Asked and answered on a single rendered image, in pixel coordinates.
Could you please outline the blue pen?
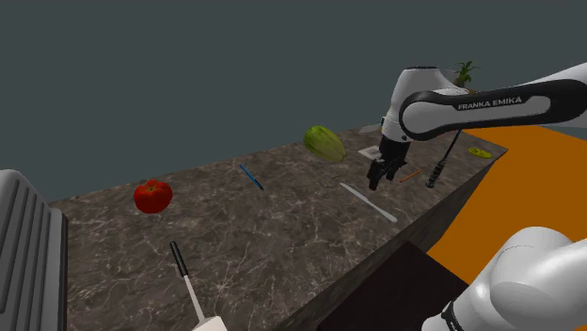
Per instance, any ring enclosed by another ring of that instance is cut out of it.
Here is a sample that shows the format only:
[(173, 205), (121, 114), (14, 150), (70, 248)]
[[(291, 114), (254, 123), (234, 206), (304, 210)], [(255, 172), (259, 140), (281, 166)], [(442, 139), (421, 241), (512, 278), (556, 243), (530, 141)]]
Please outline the blue pen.
[(262, 185), (258, 182), (258, 180), (242, 165), (239, 164), (238, 165), (245, 173), (246, 175), (257, 185), (257, 187), (259, 187), (261, 190), (264, 190)]

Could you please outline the red tomato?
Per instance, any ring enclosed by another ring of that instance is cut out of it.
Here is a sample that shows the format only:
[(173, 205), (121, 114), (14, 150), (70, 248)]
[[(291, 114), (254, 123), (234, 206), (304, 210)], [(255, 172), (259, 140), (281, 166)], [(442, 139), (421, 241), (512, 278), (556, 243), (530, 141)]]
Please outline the red tomato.
[(166, 182), (150, 180), (134, 191), (135, 206), (143, 213), (160, 213), (168, 207), (173, 192)]

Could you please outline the grey ribbed appliance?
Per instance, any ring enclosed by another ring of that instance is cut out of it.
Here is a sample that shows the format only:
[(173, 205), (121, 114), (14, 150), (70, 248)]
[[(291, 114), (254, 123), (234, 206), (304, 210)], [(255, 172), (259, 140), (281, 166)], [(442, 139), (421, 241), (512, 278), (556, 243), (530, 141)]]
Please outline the grey ribbed appliance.
[(0, 170), (0, 331), (67, 331), (69, 220)]

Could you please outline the green striped melon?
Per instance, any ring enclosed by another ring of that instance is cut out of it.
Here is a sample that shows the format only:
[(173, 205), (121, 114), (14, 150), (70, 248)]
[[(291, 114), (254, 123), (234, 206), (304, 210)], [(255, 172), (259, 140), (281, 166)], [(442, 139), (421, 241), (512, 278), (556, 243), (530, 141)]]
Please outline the green striped melon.
[(312, 126), (303, 138), (305, 148), (314, 155), (332, 162), (343, 162), (347, 152), (339, 138), (324, 126)]

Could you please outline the black-handled white spatula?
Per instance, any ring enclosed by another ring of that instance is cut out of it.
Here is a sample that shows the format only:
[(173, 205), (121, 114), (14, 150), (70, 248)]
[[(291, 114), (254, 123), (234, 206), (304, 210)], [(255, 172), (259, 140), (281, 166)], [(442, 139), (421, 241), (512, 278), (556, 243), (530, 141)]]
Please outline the black-handled white spatula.
[(185, 263), (182, 259), (181, 251), (175, 241), (171, 241), (169, 243), (172, 255), (174, 260), (177, 263), (178, 270), (182, 279), (184, 280), (186, 287), (188, 289), (190, 299), (192, 301), (193, 307), (198, 317), (198, 323), (191, 331), (228, 331), (227, 327), (225, 326), (223, 320), (219, 316), (213, 317), (205, 317), (203, 313), (203, 309), (201, 304), (198, 301), (194, 288), (191, 284), (188, 270), (185, 266)]

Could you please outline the green potted plant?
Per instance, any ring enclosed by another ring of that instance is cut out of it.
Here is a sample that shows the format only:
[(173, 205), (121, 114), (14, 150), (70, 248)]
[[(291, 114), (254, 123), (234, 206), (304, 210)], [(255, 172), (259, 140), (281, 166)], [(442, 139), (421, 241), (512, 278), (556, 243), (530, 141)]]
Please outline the green potted plant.
[(472, 80), (470, 72), (476, 70), (477, 67), (472, 65), (471, 60), (467, 62), (459, 62), (458, 65), (460, 66), (460, 68), (455, 72), (457, 76), (453, 80), (453, 83), (457, 87), (465, 87), (466, 84), (470, 83)]

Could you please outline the dark robot stand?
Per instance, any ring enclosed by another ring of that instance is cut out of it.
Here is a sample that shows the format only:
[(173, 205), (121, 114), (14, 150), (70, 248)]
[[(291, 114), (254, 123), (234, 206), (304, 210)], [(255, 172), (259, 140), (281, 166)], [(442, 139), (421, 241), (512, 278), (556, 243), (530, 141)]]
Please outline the dark robot stand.
[(420, 331), (468, 283), (404, 243), (322, 322), (317, 331)]

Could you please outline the black-handled kitchen tool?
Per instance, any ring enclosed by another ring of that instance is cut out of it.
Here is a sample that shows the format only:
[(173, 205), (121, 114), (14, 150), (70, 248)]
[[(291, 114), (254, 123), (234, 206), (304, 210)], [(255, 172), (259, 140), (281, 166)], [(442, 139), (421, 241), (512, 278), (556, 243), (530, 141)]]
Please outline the black-handled kitchen tool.
[(446, 165), (448, 156), (451, 153), (452, 148), (454, 147), (454, 145), (455, 145), (455, 143), (461, 133), (462, 133), (462, 130), (458, 130), (456, 132), (456, 134), (454, 135), (454, 138), (453, 138), (451, 144), (449, 145), (449, 147), (447, 148), (443, 158), (436, 164), (436, 166), (433, 169), (432, 173), (430, 174), (427, 182), (425, 183), (425, 186), (427, 188), (434, 188), (435, 187), (436, 181), (438, 180), (440, 174), (442, 173), (442, 171)]

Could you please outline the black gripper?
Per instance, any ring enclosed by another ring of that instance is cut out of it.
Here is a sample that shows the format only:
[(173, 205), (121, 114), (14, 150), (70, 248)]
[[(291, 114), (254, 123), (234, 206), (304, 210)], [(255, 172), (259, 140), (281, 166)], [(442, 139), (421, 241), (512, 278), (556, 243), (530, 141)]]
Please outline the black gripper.
[(377, 189), (382, 177), (386, 175), (386, 179), (392, 181), (397, 171), (406, 165), (405, 157), (409, 147), (409, 142), (395, 141), (382, 136), (379, 145), (382, 160), (373, 160), (367, 173), (369, 188), (372, 191)]

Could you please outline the silver knife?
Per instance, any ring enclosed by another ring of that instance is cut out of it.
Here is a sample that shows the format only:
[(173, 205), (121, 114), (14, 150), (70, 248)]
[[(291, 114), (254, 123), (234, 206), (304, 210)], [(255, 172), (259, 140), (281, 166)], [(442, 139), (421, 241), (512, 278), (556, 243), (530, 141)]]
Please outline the silver knife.
[(343, 182), (340, 182), (340, 186), (342, 186), (347, 191), (349, 191), (351, 194), (353, 194), (355, 197), (359, 198), (360, 200), (362, 200), (363, 202), (365, 202), (366, 204), (368, 204), (369, 206), (374, 208), (376, 211), (378, 211), (380, 214), (382, 214), (384, 217), (386, 217), (390, 222), (392, 222), (392, 223), (398, 222), (397, 217), (395, 217), (394, 215), (388, 213), (387, 211), (383, 210), (382, 208), (380, 208), (377, 205), (375, 205), (374, 203), (372, 203), (368, 198), (363, 196), (361, 193), (359, 193), (359, 191), (357, 191), (353, 187), (351, 187)]

